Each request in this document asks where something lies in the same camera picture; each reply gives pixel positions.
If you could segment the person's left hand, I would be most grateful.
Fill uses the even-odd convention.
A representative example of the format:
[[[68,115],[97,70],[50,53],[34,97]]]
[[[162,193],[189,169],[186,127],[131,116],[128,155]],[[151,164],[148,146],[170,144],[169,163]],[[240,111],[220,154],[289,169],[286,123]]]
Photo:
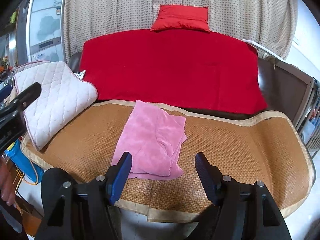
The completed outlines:
[[[1,199],[6,202],[8,206],[14,205],[15,203],[15,188],[12,183],[11,174],[1,157],[0,166],[0,187],[1,187]]]

